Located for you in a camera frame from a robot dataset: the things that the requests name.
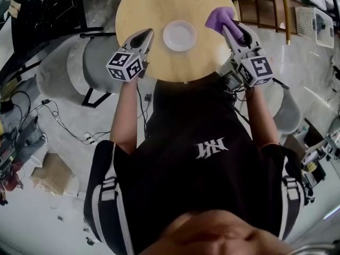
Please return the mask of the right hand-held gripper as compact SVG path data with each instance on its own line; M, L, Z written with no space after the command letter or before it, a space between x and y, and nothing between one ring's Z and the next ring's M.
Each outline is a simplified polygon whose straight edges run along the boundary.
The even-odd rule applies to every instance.
M241 76L246 87L256 87L270 81L274 74L264 49L259 46L257 34L244 23L237 27L242 36L234 36L226 25L223 35L232 50L235 71Z

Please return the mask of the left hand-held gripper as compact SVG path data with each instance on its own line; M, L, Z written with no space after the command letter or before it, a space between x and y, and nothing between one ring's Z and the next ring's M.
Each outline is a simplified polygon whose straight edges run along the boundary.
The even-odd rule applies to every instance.
M144 29L129 36L106 64L115 80L130 82L136 77L143 78L148 67L147 54L154 40L154 30Z

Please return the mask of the purple cloth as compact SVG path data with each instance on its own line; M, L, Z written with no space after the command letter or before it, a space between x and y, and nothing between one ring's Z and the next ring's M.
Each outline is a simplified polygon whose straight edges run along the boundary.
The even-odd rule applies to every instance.
M239 40L243 37L243 33L235 24L234 15L235 12L232 7L218 7L210 13L205 26L221 35L223 35L223 27L225 26L233 37Z

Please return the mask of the white plate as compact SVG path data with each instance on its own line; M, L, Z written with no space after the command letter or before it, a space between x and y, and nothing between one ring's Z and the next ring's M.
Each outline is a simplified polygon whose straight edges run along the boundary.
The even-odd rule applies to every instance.
M184 20L172 21L163 30L163 41L174 52L185 52L191 49L196 39L194 26Z

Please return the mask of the person's right forearm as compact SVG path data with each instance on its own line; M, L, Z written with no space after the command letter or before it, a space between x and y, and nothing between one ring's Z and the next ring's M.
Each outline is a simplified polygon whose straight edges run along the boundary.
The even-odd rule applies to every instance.
M265 98L259 87L245 91L249 124L254 142L263 148L267 145L279 145L277 126L269 112Z

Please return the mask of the person's left forearm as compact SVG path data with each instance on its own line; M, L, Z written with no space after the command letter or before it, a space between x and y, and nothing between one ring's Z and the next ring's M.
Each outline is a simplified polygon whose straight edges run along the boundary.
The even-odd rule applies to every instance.
M109 140L131 154L137 148L137 129L137 79L134 79L121 87Z

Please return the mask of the wooden shelf cart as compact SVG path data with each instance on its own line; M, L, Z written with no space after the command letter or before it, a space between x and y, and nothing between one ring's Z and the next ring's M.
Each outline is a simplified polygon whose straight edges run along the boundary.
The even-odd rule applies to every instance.
M239 21L262 29L284 33L286 44L297 35L295 8L302 6L297 0L232 0Z

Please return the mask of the round wooden side table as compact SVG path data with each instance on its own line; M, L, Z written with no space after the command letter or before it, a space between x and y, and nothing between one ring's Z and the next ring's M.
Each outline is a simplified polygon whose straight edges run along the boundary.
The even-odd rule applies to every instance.
M115 18L119 44L128 36L152 28L154 40L147 56L146 74L168 82L190 82L217 71L230 57L219 33L206 28L209 14L218 7L234 7L232 0L121 0ZM197 39L185 52L170 50L163 31L172 21L183 20L195 28Z

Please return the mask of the white plastic basket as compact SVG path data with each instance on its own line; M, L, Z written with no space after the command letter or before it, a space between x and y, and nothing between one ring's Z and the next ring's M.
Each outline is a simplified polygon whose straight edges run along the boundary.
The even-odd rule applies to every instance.
M295 7L297 34L317 45L334 48L333 20L315 7Z

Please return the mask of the black desk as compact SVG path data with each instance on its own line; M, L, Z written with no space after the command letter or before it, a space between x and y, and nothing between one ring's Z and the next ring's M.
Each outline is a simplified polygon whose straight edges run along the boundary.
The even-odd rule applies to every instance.
M87 24L83 0L0 0L0 79L53 41L103 31Z

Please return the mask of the person in dark shirt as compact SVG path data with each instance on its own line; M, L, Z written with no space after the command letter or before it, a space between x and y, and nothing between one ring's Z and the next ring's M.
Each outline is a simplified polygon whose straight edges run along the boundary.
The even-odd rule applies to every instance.
M157 82L144 142L131 154L96 146L83 214L116 255L139 255L179 216L211 210L285 242L304 195L296 153L260 148L215 81Z

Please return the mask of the cardboard box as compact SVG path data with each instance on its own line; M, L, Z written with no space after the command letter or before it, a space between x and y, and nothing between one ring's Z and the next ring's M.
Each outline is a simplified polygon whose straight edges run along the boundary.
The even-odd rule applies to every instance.
M48 191L62 196L71 175L71 169L58 154L47 153L42 167L36 167L30 179Z

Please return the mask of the black recorder device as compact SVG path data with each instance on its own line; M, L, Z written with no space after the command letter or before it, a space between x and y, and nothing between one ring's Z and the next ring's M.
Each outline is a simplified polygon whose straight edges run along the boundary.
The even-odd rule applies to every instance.
M233 71L229 71L225 75L223 75L222 81L225 84L226 89L231 92L239 89L243 83L243 81Z

